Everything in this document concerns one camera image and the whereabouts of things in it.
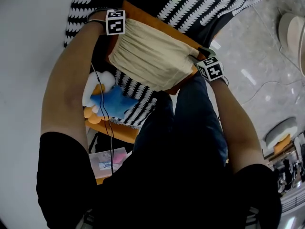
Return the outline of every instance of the blue plush toy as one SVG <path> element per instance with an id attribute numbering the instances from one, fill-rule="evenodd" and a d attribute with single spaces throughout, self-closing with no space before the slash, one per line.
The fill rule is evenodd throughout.
<path id="1" fill-rule="evenodd" d="M 92 95 L 90 99 L 96 104 L 96 106 L 100 106 L 101 103 L 101 95 Z M 135 106 L 139 101 L 136 99 L 132 99 L 129 97 L 123 96 L 123 91 L 120 86 L 114 86 L 109 92 L 104 93 L 104 107 L 108 112 L 109 117 L 117 117 L 120 119 L 124 119 L 125 112 Z M 103 108 L 103 113 L 101 108 L 99 107 L 99 111 L 97 116 L 107 117 L 107 113 Z"/>

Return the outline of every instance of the cable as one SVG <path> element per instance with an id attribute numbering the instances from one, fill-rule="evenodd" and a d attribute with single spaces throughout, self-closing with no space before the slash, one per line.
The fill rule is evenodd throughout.
<path id="1" fill-rule="evenodd" d="M 265 85 L 268 84 L 268 83 L 277 83 L 277 84 L 280 84 L 280 85 L 283 85 L 283 86 L 289 86 L 289 85 L 291 85 L 291 84 L 293 84 L 293 83 L 302 82 L 302 81 L 303 81 L 303 80 L 297 80 L 297 81 L 291 82 L 291 83 L 289 83 L 289 84 L 282 84 L 282 83 L 276 82 L 276 81 L 265 82 L 265 83 L 256 91 L 256 93 L 255 93 L 248 101 L 244 102 L 244 103 L 241 104 L 241 105 L 244 105 L 244 104 L 250 102 L 250 101 L 258 94 L 258 92 L 263 88 L 263 86 L 265 86 Z"/>
<path id="2" fill-rule="evenodd" d="M 112 135 L 109 135 L 108 129 L 107 129 L 107 125 L 106 125 L 106 121 L 104 121 L 104 123 L 105 123 L 105 129 L 106 129 L 107 135 L 110 136 L 110 147 L 111 147 L 111 150 L 110 150 L 111 173 L 113 174 L 113 173 L 114 173 L 114 172 L 113 172 L 113 156 L 114 156 L 114 150 L 113 150 L 113 148 L 112 148 L 112 137 L 114 137 L 114 133 L 113 133 L 113 129 L 112 129 L 112 127 L 111 127 L 109 114 L 108 114 L 108 112 L 107 112 L 107 110 L 106 110 L 106 108 L 105 108 L 105 103 L 104 103 L 104 92 L 103 92 L 103 89 L 102 89 L 102 83 L 101 83 L 101 81 L 100 81 L 100 78 L 99 78 L 99 76 L 98 76 L 98 74 L 97 74 L 97 72 L 96 72 L 96 70 L 95 70 L 95 68 L 94 68 L 94 66 L 93 66 L 93 64 L 92 64 L 92 62 L 91 62 L 91 67 L 92 67 L 92 69 L 94 70 L 94 72 L 95 72 L 95 74 L 96 74 L 96 78 L 97 78 L 97 80 L 98 80 L 98 82 L 99 82 L 99 86 L 100 86 L 100 90 L 101 90 L 100 108 L 101 108 L 101 111 L 102 111 L 102 114 L 103 114 L 104 117 L 105 117 L 105 115 L 104 115 L 103 109 L 105 110 L 105 112 L 106 112 L 106 114 L 107 114 L 107 117 L 108 117 L 109 127 L 110 127 L 111 132 L 112 132 Z"/>

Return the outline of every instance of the gray floor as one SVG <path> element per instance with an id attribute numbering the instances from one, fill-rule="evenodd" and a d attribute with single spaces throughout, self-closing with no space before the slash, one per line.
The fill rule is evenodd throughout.
<path id="1" fill-rule="evenodd" d="M 305 87 L 299 70 L 280 54 L 277 25 L 281 13 L 305 15 L 304 0 L 263 0 L 238 14 L 217 35 L 216 52 L 230 89 L 250 115 L 259 138 L 290 116 L 305 124 Z M 211 100 L 215 105 L 210 90 Z M 261 141 L 264 153 L 264 141 Z"/>

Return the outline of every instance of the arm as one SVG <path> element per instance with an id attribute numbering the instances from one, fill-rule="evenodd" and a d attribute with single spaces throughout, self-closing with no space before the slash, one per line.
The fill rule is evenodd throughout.
<path id="1" fill-rule="evenodd" d="M 103 20 L 105 12 L 93 16 Z M 103 33 L 103 26 L 97 22 L 84 25 L 59 57 L 42 103 L 41 134 L 66 134 L 88 150 L 81 99 L 95 44 Z"/>
<path id="2" fill-rule="evenodd" d="M 247 113 L 223 81 L 216 80 L 210 85 L 215 93 L 233 172 L 252 164 L 265 164 L 255 128 Z"/>

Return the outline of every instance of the jeans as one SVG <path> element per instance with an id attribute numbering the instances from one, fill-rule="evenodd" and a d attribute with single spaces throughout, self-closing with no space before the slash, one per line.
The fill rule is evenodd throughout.
<path id="1" fill-rule="evenodd" d="M 180 89 L 175 114 L 169 94 L 158 92 L 157 99 L 155 111 L 136 138 L 134 152 L 148 146 L 190 149 L 195 157 L 205 159 L 211 158 L 212 151 L 225 166 L 227 144 L 199 72 Z"/>

